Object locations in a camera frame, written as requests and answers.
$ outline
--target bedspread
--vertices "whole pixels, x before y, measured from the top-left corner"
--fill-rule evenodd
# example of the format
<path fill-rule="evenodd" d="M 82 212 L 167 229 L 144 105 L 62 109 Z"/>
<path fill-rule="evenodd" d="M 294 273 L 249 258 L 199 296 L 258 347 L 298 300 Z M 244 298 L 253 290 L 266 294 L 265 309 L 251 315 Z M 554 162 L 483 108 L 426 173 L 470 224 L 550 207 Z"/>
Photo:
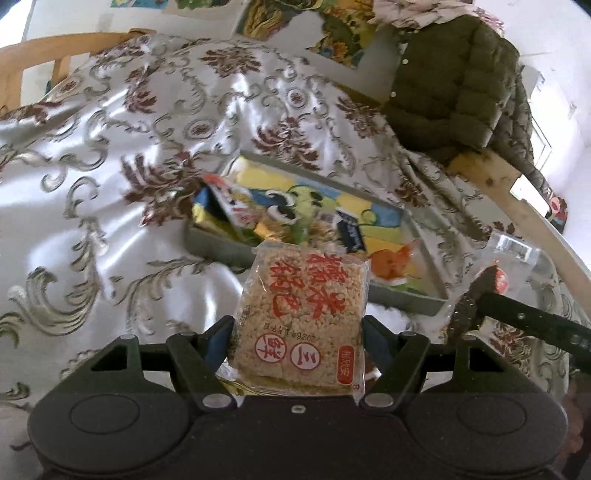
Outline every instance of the bedspread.
<path fill-rule="evenodd" d="M 407 209 L 449 292 L 510 220 L 403 149 L 384 118 L 305 59 L 250 41 L 152 35 L 97 54 L 40 103 L 0 118 L 0 465 L 39 474 L 27 410 L 123 333 L 162 342 L 233 314 L 244 275 L 183 248 L 191 188 L 243 151 L 273 155 Z M 548 266 L 523 301 L 584 313 Z M 370 305 L 437 341 L 435 319 Z M 564 353 L 498 322 L 479 333 L 552 395 Z"/>

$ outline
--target gray tray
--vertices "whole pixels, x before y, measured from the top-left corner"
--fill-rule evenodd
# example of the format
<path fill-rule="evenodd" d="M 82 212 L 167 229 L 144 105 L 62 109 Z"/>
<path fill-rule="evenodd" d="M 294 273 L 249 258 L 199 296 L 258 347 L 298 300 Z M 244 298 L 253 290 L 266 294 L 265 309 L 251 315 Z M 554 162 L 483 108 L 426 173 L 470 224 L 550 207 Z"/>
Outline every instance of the gray tray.
<path fill-rule="evenodd" d="M 250 268 L 255 260 L 255 253 L 249 245 L 201 230 L 195 227 L 191 221 L 186 224 L 184 242 L 190 254 L 232 267 Z M 368 301 L 410 313 L 434 316 L 439 312 L 446 300 L 406 291 L 391 290 L 377 283 L 371 283 L 369 286 Z"/>
<path fill-rule="evenodd" d="M 244 156 L 255 163 L 273 167 L 297 177 L 316 181 L 328 187 L 340 190 L 341 192 L 350 193 L 354 196 L 364 198 L 372 203 L 379 203 L 387 207 L 392 207 L 392 204 L 383 202 L 364 192 L 341 185 L 333 180 L 310 173 L 301 168 L 282 163 L 273 158 L 251 153 L 245 153 Z M 233 162 L 234 160 L 227 164 L 223 169 L 223 174 L 227 174 L 231 171 Z M 406 212 L 403 212 L 402 214 L 402 222 L 404 223 L 403 231 L 412 235 L 412 238 L 408 238 L 409 241 L 413 238 L 420 238 L 414 223 L 410 220 Z M 191 220 L 189 220 L 186 225 L 184 242 L 187 251 L 192 255 L 208 258 L 232 267 L 250 268 L 255 259 L 255 253 L 249 245 L 235 242 L 201 230 L 195 227 Z M 378 283 L 371 283 L 369 286 L 368 301 L 385 307 L 394 307 L 400 310 L 405 310 L 410 313 L 419 313 L 429 316 L 437 314 L 447 300 L 446 291 L 435 265 L 433 264 L 433 260 L 423 244 L 419 247 L 418 253 L 419 255 L 414 262 L 421 271 L 421 278 L 425 284 L 425 290 L 428 290 L 428 295 L 420 295 L 407 291 L 396 291 Z"/>

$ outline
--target snack package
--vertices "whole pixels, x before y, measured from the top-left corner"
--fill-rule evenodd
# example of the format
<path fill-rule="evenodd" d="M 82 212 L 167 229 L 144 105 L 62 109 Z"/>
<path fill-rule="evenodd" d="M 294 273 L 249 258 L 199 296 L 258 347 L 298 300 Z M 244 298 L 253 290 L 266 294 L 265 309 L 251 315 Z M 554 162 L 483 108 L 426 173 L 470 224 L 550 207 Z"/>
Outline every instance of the snack package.
<path fill-rule="evenodd" d="M 257 244 L 253 233 L 262 210 L 252 200 L 248 189 L 219 175 L 201 175 L 205 187 L 193 202 L 193 221 L 203 230 L 234 240 Z"/>
<path fill-rule="evenodd" d="M 354 255 L 264 242 L 235 316 L 229 364 L 260 391 L 360 397 L 368 286 L 369 262 Z"/>

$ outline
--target colorful picture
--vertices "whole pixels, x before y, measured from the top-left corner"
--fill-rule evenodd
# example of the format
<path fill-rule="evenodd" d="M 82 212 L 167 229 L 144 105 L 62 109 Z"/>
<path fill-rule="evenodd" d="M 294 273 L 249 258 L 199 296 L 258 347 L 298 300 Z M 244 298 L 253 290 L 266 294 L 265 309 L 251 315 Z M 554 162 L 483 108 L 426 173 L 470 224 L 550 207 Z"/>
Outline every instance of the colorful picture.
<path fill-rule="evenodd" d="M 227 5 L 229 1 L 230 0 L 176 0 L 176 3 L 180 10 L 185 8 L 195 10 L 196 8 L 222 7 Z"/>
<path fill-rule="evenodd" d="M 356 0 L 253 0 L 238 25 L 237 33 L 267 40 L 305 10 L 315 10 L 324 19 L 326 34 L 308 50 L 356 68 L 371 43 L 375 26 L 373 2 Z"/>
<path fill-rule="evenodd" d="M 164 8 L 168 0 L 112 0 L 111 7 Z"/>
<path fill-rule="evenodd" d="M 374 281 L 396 290 L 424 293 L 414 261 L 417 241 L 404 229 L 402 211 L 396 207 L 372 203 L 245 157 L 234 161 L 226 178 L 248 189 L 252 202 L 266 208 L 274 221 L 292 227 L 291 231 L 308 219 L 309 233 L 325 229 L 324 245 L 332 243 L 348 253 L 370 258 Z"/>

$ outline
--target wooden bed post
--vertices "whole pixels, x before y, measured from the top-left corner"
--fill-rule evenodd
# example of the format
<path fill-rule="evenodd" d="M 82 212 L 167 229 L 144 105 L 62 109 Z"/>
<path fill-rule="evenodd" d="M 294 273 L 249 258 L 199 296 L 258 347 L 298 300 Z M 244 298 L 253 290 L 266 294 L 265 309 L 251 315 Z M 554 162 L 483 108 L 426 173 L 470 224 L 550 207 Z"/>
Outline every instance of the wooden bed post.
<path fill-rule="evenodd" d="M 527 239 L 546 252 L 574 299 L 591 317 L 591 271 L 556 228 L 529 203 L 517 200 L 509 192 L 521 172 L 490 150 L 483 154 L 462 153 L 447 171 L 473 183 L 513 220 Z"/>
<path fill-rule="evenodd" d="M 51 85 L 64 80 L 70 61 L 75 55 L 97 53 L 131 38 L 155 33 L 154 30 L 133 28 L 128 33 L 80 33 L 36 38 L 0 48 L 0 114 L 21 106 L 22 73 L 48 61 L 55 61 Z"/>

